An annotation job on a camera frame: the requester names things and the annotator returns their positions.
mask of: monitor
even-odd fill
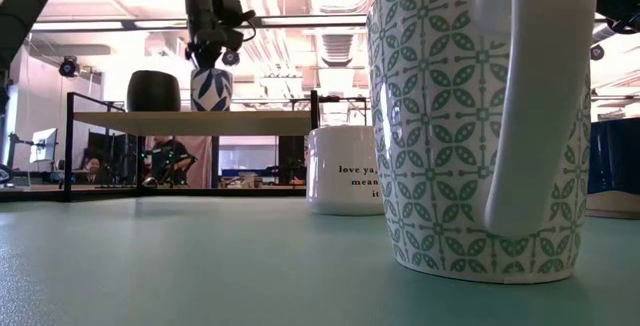
[[[56,157],[56,136],[58,129],[48,129],[33,133],[33,145],[29,162],[54,161]]]

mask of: green table surface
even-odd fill
[[[574,277],[428,276],[383,217],[302,199],[0,204],[0,325],[640,325],[640,222],[588,219]]]

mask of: ceiling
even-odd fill
[[[366,12],[373,0],[242,0],[245,9],[254,9],[260,16],[308,15],[326,12],[327,6],[342,2],[349,11]],[[50,0],[39,21],[71,20],[149,20],[183,19],[184,0]],[[186,31],[161,32],[67,32],[34,33],[31,53],[51,62],[65,55],[78,56],[83,67],[95,71],[116,72],[127,60],[135,58],[140,67],[150,56],[168,58],[180,70],[191,66],[184,61],[183,40]],[[308,90],[343,96],[368,95],[366,40],[363,28],[322,27],[262,29],[253,42],[246,43],[240,65],[234,67],[238,93],[234,98],[283,99],[302,97]],[[335,43],[347,45],[346,51]],[[600,45],[605,57],[592,62],[593,87],[599,95],[640,95],[640,34],[616,35]],[[341,65],[351,59],[348,67],[328,67],[327,59]],[[631,102],[598,101],[597,112],[616,112],[627,108],[635,113]],[[340,106],[343,115],[346,105]]]

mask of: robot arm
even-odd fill
[[[7,72],[24,39],[49,0],[3,0],[0,5],[0,73]],[[239,0],[186,0],[190,42],[188,58],[213,68],[223,48],[238,51],[243,34],[234,30],[255,16],[242,12]]]

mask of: white mug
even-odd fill
[[[371,126],[332,126],[309,134],[307,203],[315,213],[384,213]]]

